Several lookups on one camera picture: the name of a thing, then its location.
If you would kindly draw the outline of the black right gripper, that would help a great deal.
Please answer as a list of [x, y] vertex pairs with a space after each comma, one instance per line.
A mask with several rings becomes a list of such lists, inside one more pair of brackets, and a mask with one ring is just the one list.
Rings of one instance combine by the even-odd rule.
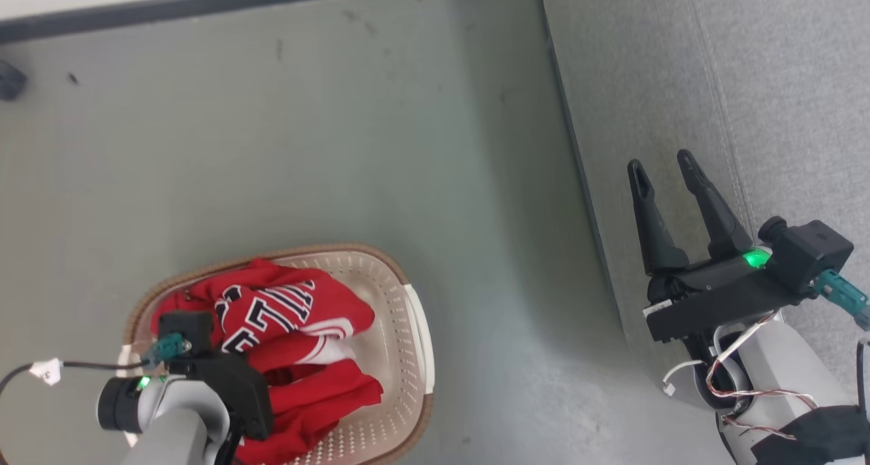
[[678, 248], [656, 204], [656, 190], [638, 159], [628, 162], [644, 272], [650, 301], [644, 321], [653, 341], [697, 344], [718, 326], [797, 306], [816, 297], [811, 281], [820, 275], [816, 246], [774, 246], [759, 266], [762, 250], [708, 179], [692, 152], [677, 152], [684, 184], [697, 201], [712, 260], [691, 266]]

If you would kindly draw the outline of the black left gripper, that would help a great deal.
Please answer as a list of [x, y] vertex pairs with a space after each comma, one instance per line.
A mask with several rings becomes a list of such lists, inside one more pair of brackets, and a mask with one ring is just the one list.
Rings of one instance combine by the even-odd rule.
[[169, 373], [205, 382], [230, 414], [241, 419], [245, 437], [263, 441], [273, 433], [275, 418], [269, 385], [242, 356], [210, 351], [173, 358], [165, 366]]

